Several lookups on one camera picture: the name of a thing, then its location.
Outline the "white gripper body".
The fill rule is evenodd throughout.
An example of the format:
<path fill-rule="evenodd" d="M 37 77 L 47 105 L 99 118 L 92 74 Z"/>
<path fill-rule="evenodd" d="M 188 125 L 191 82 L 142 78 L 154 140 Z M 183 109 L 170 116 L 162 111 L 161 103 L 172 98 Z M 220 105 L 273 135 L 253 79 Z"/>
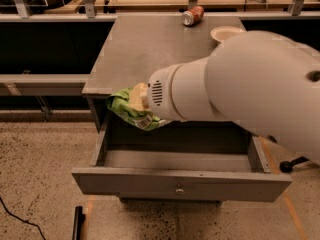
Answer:
<path fill-rule="evenodd" d="M 160 69 L 148 81 L 147 100 L 151 112 L 163 120 L 184 121 L 172 98 L 172 82 L 181 64 Z"/>

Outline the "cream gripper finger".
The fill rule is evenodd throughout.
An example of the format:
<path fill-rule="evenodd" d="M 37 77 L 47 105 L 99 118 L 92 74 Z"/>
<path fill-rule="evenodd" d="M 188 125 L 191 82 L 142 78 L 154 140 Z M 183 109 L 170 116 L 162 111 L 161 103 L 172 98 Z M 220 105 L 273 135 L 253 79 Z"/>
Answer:
<path fill-rule="evenodd" d="M 149 109 L 147 85 L 145 83 L 139 83 L 133 87 L 129 94 L 129 107 L 136 111 L 147 111 Z"/>

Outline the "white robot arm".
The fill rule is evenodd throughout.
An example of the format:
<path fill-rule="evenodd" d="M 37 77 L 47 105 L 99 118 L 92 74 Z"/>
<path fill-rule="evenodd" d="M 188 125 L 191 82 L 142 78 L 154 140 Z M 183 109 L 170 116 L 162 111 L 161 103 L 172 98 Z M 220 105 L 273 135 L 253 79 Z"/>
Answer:
<path fill-rule="evenodd" d="M 320 53 L 248 31 L 210 56 L 160 69 L 133 87 L 129 106 L 170 121 L 231 121 L 320 162 Z"/>

